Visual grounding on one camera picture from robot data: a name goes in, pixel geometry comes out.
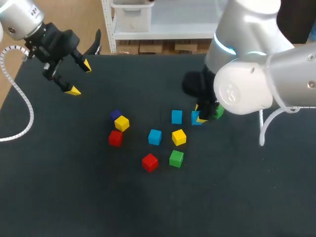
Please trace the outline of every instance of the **dark blue cube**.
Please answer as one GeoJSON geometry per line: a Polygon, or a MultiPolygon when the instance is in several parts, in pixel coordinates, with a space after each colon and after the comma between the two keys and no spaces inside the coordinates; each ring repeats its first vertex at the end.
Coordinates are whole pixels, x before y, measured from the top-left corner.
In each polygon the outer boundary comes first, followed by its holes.
{"type": "Polygon", "coordinates": [[[119,110],[114,110],[110,113],[111,119],[113,121],[117,120],[120,116],[122,116],[122,113],[119,110]]]}

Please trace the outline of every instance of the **light blue cube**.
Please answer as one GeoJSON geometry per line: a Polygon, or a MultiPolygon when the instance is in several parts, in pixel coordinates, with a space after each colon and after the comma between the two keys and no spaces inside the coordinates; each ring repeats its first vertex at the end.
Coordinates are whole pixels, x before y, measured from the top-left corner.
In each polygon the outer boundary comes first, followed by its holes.
{"type": "Polygon", "coordinates": [[[161,134],[161,131],[152,129],[148,136],[148,143],[159,146],[161,142],[161,134]]]}
{"type": "Polygon", "coordinates": [[[172,124],[182,124],[182,110],[173,110],[171,114],[172,124]]]}
{"type": "Polygon", "coordinates": [[[197,122],[198,115],[199,115],[199,111],[192,111],[192,113],[191,113],[192,125],[202,125],[203,124],[202,122],[197,122]]]}

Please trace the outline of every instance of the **wooden floor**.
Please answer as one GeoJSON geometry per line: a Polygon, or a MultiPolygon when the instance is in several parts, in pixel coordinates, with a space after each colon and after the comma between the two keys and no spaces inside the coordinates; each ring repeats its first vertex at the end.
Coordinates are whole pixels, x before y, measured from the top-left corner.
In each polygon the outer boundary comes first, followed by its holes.
{"type": "MultiPolygon", "coordinates": [[[[102,32],[102,54],[110,54],[108,36],[106,32],[102,4],[100,0],[35,0],[37,5],[45,12],[45,23],[53,22],[60,30],[72,29],[80,38],[78,50],[85,52],[94,41],[95,32],[101,29],[102,32]]],[[[0,43],[2,51],[10,45],[24,46],[24,41],[13,41],[4,34],[0,43]]],[[[21,63],[21,52],[11,51],[5,58],[5,66],[15,78],[21,63]]],[[[10,89],[11,84],[0,72],[0,108],[10,89]]]]}

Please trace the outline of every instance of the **black table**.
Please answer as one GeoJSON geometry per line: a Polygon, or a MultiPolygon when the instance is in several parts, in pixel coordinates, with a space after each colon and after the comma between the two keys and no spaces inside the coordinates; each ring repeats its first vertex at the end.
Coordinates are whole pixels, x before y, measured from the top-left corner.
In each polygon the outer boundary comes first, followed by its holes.
{"type": "MultiPolygon", "coordinates": [[[[283,114],[258,145],[258,114],[191,126],[195,99],[180,88],[203,55],[95,56],[85,75],[71,59],[60,73],[82,92],[60,92],[36,59],[17,83],[34,107],[35,123],[20,139],[0,144],[1,237],[296,237],[316,233],[316,113],[283,114]],[[108,145],[110,111],[131,127],[121,148],[108,145]],[[172,125],[171,110],[183,110],[172,125]],[[187,143],[176,147],[171,132],[187,143]],[[150,129],[161,145],[148,144],[150,129]],[[169,166],[184,152],[181,168],[169,166]],[[159,159],[147,173],[141,159],[159,159]]],[[[28,123],[12,89],[0,111],[0,136],[28,123]]]]}

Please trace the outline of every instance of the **blue cube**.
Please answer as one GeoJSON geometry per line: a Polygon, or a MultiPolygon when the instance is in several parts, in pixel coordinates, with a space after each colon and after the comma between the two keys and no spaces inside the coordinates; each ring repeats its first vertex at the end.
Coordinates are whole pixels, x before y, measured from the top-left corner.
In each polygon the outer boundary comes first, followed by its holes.
{"type": "Polygon", "coordinates": [[[199,115],[199,111],[192,111],[192,113],[191,113],[192,125],[202,125],[203,124],[202,122],[197,122],[198,115],[199,115]]]}
{"type": "Polygon", "coordinates": [[[171,114],[172,124],[182,124],[182,110],[173,110],[171,114]]]}
{"type": "Polygon", "coordinates": [[[161,142],[161,134],[161,131],[152,129],[148,136],[148,143],[159,146],[161,142]]]}
{"type": "Polygon", "coordinates": [[[120,116],[122,116],[122,113],[119,110],[114,110],[110,113],[111,119],[113,121],[117,120],[120,116]]]}

